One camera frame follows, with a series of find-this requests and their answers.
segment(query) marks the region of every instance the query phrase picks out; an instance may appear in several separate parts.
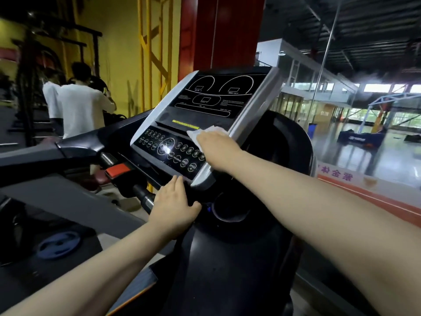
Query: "yellow metal frame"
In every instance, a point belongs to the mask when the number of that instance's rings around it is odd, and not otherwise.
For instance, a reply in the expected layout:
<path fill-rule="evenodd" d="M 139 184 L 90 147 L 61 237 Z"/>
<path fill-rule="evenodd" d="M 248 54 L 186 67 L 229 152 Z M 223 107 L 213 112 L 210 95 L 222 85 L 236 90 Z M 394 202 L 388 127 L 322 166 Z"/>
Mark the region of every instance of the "yellow metal frame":
<path fill-rule="evenodd" d="M 152 28 L 152 1 L 160 4 L 160 17 L 159 24 Z M 165 69 L 163 66 L 163 16 L 164 16 L 164 4 L 168 2 L 168 67 Z M 152 108 L 152 63 L 158 68 L 159 71 L 159 101 L 162 99 L 165 88 L 167 91 L 171 90 L 171 73 L 172 73 L 172 57 L 173 57 L 173 9 L 174 0 L 146 0 L 146 35 L 143 34 L 143 0 L 137 0 L 138 9 L 138 24 L 139 24 L 139 42 L 140 42 L 140 90 L 141 90 L 141 112 L 150 110 Z M 159 37 L 158 45 L 158 57 L 152 52 L 152 39 L 156 36 Z M 147 60 L 147 85 L 146 88 L 149 91 L 149 100 L 147 106 L 145 106 L 145 71 L 144 71 L 144 52 L 146 53 Z"/>

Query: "red pillar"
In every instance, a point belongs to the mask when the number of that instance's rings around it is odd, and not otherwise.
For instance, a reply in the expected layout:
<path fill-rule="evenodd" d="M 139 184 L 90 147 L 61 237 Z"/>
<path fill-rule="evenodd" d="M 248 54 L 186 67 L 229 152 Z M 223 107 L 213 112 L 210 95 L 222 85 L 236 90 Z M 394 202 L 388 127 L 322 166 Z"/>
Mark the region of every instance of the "red pillar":
<path fill-rule="evenodd" d="M 178 80 L 254 64 L 264 0 L 182 0 Z"/>

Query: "yellow wall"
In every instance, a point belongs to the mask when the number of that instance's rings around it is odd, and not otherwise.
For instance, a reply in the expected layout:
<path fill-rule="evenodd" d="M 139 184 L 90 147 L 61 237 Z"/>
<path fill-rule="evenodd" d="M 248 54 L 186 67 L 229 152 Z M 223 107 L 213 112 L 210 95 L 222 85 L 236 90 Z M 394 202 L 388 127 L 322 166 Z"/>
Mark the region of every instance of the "yellow wall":
<path fill-rule="evenodd" d="M 159 5 L 152 1 L 152 28 L 158 24 Z M 174 0 L 173 12 L 173 63 L 172 87 L 177 83 L 178 75 L 178 47 L 180 39 L 181 0 Z M 138 38 L 137 0 L 85 0 L 85 8 L 78 15 L 79 24 L 101 31 L 99 38 L 100 76 L 107 83 L 112 98 L 117 104 L 117 113 L 133 116 L 135 109 L 129 109 L 129 103 L 140 106 L 140 44 Z M 143 15 L 146 30 L 146 12 Z M 168 3 L 164 7 L 164 36 L 163 36 L 163 65 L 167 68 L 168 50 Z M 80 33 L 82 42 L 88 44 L 85 53 L 86 62 L 93 63 L 92 37 L 87 33 Z M 152 41 L 152 50 L 158 56 L 158 38 Z M 69 64 L 72 60 L 79 60 L 77 51 L 68 51 Z M 147 60 L 145 62 L 145 78 L 147 77 Z M 158 98 L 158 69 L 152 66 L 152 100 L 153 106 L 159 102 Z M 145 82 L 145 106 L 149 99 L 149 91 Z"/>
<path fill-rule="evenodd" d="M 17 49 L 18 47 L 12 43 L 11 39 L 23 40 L 25 29 L 23 24 L 0 18 L 0 47 Z M 62 47 L 59 41 L 43 36 L 37 36 L 37 40 L 55 51 L 63 64 Z M 2 69 L 6 75 L 9 75 L 10 79 L 15 79 L 17 63 L 8 60 L 0 60 L 0 69 Z"/>

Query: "forearm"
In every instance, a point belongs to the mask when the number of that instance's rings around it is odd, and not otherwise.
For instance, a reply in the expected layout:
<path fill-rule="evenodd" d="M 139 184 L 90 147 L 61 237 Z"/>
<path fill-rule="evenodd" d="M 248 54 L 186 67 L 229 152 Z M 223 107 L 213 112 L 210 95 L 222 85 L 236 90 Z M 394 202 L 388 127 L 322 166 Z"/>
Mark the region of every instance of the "forearm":
<path fill-rule="evenodd" d="M 146 263 L 167 243 L 146 223 L 95 255 L 4 315 L 105 315 Z"/>
<path fill-rule="evenodd" d="M 246 152 L 233 159 L 228 173 L 276 219 L 331 259 L 379 310 L 386 306 L 385 297 L 376 295 L 382 287 L 394 293 L 392 306 L 401 308 L 398 301 L 405 301 L 413 314 L 419 303 L 402 293 L 421 290 L 415 263 L 420 261 L 418 228 L 349 192 Z M 408 273 L 413 273 L 411 280 Z M 388 306 L 384 315 L 399 314 L 399 308 Z"/>

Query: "blue trash bin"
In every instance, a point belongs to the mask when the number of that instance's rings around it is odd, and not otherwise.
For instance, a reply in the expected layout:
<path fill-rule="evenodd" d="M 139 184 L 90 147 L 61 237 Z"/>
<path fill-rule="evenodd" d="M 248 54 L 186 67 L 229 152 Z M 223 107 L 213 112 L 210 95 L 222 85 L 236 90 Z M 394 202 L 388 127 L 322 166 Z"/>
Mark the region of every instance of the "blue trash bin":
<path fill-rule="evenodd" d="M 316 126 L 317 126 L 316 123 L 310 123 L 309 124 L 309 129 L 307 131 L 307 134 L 309 135 L 309 138 L 313 139 L 314 131 L 316 130 Z"/>

